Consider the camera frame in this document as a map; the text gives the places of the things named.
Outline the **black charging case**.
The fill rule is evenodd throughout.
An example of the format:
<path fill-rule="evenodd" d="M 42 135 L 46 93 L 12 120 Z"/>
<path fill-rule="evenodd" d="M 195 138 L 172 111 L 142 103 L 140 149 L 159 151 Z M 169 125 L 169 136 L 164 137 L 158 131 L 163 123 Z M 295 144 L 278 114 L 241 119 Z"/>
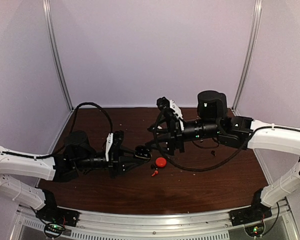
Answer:
<path fill-rule="evenodd" d="M 134 156 L 136 158 L 145 159 L 145 160 L 149 160 L 152 157 L 151 150 L 144 145 L 138 145 L 135 147 Z"/>

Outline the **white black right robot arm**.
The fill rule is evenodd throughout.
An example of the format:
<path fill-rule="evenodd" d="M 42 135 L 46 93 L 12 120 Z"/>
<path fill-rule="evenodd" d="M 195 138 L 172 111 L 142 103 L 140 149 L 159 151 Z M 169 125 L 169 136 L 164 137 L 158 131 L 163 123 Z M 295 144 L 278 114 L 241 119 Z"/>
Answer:
<path fill-rule="evenodd" d="M 300 128 L 265 123 L 251 117 L 228 116 L 227 97 L 215 90 L 205 90 L 197 95 L 198 119 L 185 121 L 181 109 L 173 100 L 157 99 L 160 113 L 148 131 L 153 140 L 145 146 L 158 150 L 170 163 L 169 157 L 175 150 L 185 151 L 184 143 L 215 139 L 220 145 L 235 148 L 236 151 L 212 166 L 200 169 L 207 172 L 221 167 L 246 149 L 265 149 L 299 156 L 298 162 L 274 183 L 265 186 L 253 195 L 251 205 L 241 214 L 256 221 L 282 198 L 300 187 Z"/>

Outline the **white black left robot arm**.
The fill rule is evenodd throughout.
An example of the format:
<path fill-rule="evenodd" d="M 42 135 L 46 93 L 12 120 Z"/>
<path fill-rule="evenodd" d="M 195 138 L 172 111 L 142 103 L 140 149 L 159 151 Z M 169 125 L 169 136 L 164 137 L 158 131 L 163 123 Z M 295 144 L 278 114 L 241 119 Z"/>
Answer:
<path fill-rule="evenodd" d="M 108 134 L 103 151 L 96 151 L 88 135 L 78 130 L 64 139 L 62 153 L 35 155 L 0 146 L 0 192 L 13 201 L 33 208 L 37 215 L 51 222 L 59 221 L 62 210 L 52 192 L 31 187 L 14 175 L 35 177 L 55 183 L 67 183 L 95 170 L 108 170 L 112 178 L 150 161 L 149 149 L 139 145 L 134 150 L 122 146 L 124 132 Z"/>

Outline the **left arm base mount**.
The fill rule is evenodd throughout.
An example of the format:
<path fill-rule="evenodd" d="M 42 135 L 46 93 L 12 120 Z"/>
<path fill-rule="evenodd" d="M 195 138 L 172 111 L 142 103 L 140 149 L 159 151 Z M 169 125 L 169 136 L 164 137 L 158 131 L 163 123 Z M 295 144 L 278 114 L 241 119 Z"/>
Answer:
<path fill-rule="evenodd" d="M 35 217 L 43 223 L 43 233 L 49 239 L 59 238 L 67 231 L 66 227 L 76 227 L 80 213 L 66 208 L 43 207 L 40 210 L 32 208 Z"/>

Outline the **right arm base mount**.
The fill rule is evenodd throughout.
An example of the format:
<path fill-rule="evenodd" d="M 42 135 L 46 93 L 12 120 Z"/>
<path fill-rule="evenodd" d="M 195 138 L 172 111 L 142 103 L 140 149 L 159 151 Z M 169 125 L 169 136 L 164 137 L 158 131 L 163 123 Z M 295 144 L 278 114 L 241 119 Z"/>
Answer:
<path fill-rule="evenodd" d="M 260 207 L 244 207 L 240 209 L 231 210 L 229 218 L 233 227 L 243 225 L 244 232 L 248 237 L 258 238 L 262 237 L 266 232 L 265 219 L 272 216 L 270 208 Z"/>

